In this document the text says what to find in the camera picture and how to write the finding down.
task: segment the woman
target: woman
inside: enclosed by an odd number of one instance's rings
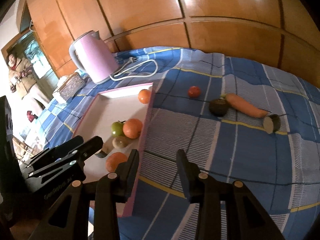
[[[24,105],[28,108],[27,110],[32,110],[35,115],[39,116],[42,113],[42,108],[37,100],[45,107],[50,100],[37,85],[32,64],[26,58],[20,59],[11,54],[8,58],[8,65],[11,92],[17,92]]]

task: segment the kettle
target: kettle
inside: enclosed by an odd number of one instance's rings
[[[97,85],[109,80],[119,67],[99,31],[82,34],[71,44],[69,54],[77,68],[87,72]]]

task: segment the white wall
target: white wall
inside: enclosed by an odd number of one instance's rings
[[[1,49],[19,33],[16,24],[18,4],[19,0],[16,0],[12,5],[14,7],[14,14],[7,17],[5,21],[0,23]],[[3,58],[2,53],[0,53],[0,97],[4,95],[7,96],[12,112],[13,134],[19,138],[19,132],[28,124],[27,122],[29,121],[27,119],[27,112],[25,108],[22,107],[22,102],[17,93],[10,92],[8,72],[9,69],[5,59]]]

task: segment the woman's hair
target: woman's hair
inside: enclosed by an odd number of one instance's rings
[[[10,55],[14,55],[14,57],[17,59],[17,53],[14,51],[14,50],[11,50],[8,55],[7,55],[7,58],[5,59],[5,62],[7,63],[7,66],[9,67],[9,56]]]

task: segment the wooden headboard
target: wooden headboard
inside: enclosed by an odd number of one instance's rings
[[[320,32],[299,0],[27,0],[58,76],[68,48],[99,30],[112,52],[178,46],[245,57],[320,86]]]

